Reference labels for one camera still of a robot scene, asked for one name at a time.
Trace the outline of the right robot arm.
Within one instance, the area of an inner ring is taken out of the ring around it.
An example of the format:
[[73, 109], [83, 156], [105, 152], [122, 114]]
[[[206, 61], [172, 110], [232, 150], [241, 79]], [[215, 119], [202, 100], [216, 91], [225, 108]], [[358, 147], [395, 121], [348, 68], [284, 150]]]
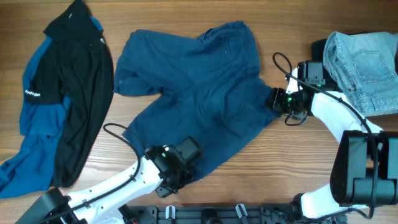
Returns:
[[371, 219], [377, 207], [397, 205], [397, 133], [356, 110], [321, 62], [300, 62], [282, 73], [287, 88], [274, 88], [266, 106], [294, 119], [294, 126], [318, 118], [339, 144], [329, 183], [296, 195], [289, 222], [320, 223], [351, 212]]

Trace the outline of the navy blue shorts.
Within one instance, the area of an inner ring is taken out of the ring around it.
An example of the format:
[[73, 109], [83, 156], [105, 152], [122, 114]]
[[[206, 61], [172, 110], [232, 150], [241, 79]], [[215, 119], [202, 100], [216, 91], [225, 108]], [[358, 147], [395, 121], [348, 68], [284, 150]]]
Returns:
[[200, 180], [276, 119], [266, 106], [271, 88], [259, 73], [256, 41], [242, 21], [196, 38], [136, 30], [117, 62], [114, 91], [157, 99], [134, 118], [124, 137], [139, 153], [192, 137], [203, 151], [193, 176]]

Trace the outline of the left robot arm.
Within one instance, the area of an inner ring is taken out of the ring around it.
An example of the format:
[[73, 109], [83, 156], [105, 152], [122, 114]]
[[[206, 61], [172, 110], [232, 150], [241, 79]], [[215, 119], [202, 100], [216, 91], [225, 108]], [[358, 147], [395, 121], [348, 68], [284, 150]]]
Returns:
[[128, 169], [85, 190], [48, 190], [18, 223], [126, 223], [120, 210], [125, 204], [151, 192], [160, 198], [176, 194], [192, 181], [202, 154], [191, 137], [177, 146], [152, 146]]

